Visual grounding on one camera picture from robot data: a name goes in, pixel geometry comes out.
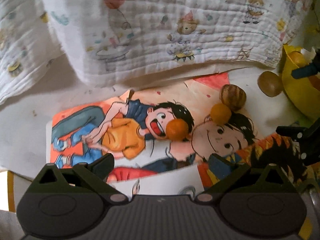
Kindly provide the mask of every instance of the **acorn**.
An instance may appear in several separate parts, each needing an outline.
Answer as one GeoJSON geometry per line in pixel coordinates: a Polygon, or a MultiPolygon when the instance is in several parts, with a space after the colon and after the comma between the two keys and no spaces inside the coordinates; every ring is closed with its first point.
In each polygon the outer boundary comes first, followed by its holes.
{"type": "Polygon", "coordinates": [[[224,85],[220,90],[220,100],[235,112],[244,107],[247,95],[243,89],[236,85],[224,85]]]}

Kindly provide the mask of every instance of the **black hair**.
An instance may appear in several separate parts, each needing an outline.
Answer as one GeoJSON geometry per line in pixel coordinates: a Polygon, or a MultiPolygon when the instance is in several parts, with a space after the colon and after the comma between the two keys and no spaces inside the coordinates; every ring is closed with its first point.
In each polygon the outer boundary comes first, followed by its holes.
{"type": "Polygon", "coordinates": [[[159,108],[165,108],[165,109],[171,108],[174,117],[177,119],[184,120],[188,124],[189,133],[191,133],[192,128],[195,125],[195,123],[194,123],[194,119],[193,119],[191,113],[184,105],[168,101],[168,102],[164,102],[164,103],[159,103],[156,106],[153,106],[152,108],[153,108],[153,110],[157,110],[159,108]]]}
{"type": "Polygon", "coordinates": [[[305,174],[307,167],[304,166],[298,153],[294,154],[291,142],[290,146],[287,147],[282,140],[279,146],[273,138],[272,147],[264,150],[260,157],[256,156],[254,147],[250,159],[252,168],[264,169],[268,164],[274,163],[283,168],[287,174],[289,174],[290,168],[293,174],[293,182],[297,182],[298,179],[305,180],[307,178],[305,174]]]}
{"type": "Polygon", "coordinates": [[[236,129],[242,132],[244,138],[248,142],[248,145],[252,145],[254,143],[255,136],[253,134],[254,128],[252,120],[245,115],[232,112],[231,117],[225,126],[232,130],[236,129]]]}

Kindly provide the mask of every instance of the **open mouth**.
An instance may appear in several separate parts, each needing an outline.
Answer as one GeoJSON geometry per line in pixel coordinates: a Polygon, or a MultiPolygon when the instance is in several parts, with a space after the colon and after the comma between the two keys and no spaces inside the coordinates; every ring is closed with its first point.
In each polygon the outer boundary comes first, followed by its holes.
{"type": "Polygon", "coordinates": [[[163,130],[161,124],[159,124],[159,122],[158,122],[157,119],[153,119],[153,120],[150,122],[150,126],[151,126],[151,129],[155,132],[155,134],[156,134],[157,136],[165,137],[164,130],[163,130]]]}

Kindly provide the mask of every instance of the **screw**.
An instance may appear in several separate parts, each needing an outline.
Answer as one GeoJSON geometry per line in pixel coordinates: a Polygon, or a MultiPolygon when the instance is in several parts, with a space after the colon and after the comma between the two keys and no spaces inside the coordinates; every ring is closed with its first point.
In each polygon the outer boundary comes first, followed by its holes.
{"type": "Polygon", "coordinates": [[[197,196],[197,199],[201,202],[209,202],[213,199],[213,197],[210,194],[203,193],[197,196]]]}
{"type": "Polygon", "coordinates": [[[110,197],[110,200],[113,201],[113,202],[123,202],[127,199],[127,197],[123,194],[113,194],[111,197],[110,197]]]}

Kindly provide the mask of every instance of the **sneaker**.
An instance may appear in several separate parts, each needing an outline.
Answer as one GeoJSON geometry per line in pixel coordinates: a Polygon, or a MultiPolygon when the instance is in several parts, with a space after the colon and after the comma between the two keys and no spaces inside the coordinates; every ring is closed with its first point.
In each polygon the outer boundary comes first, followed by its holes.
{"type": "Polygon", "coordinates": [[[59,140],[57,137],[55,137],[53,139],[53,148],[58,152],[62,152],[66,148],[64,140],[59,140]]]}
{"type": "Polygon", "coordinates": [[[56,161],[54,162],[54,164],[57,165],[57,167],[58,167],[59,169],[62,169],[64,163],[63,163],[63,161],[62,161],[62,155],[61,155],[61,154],[57,157],[57,159],[56,159],[56,161]]]}

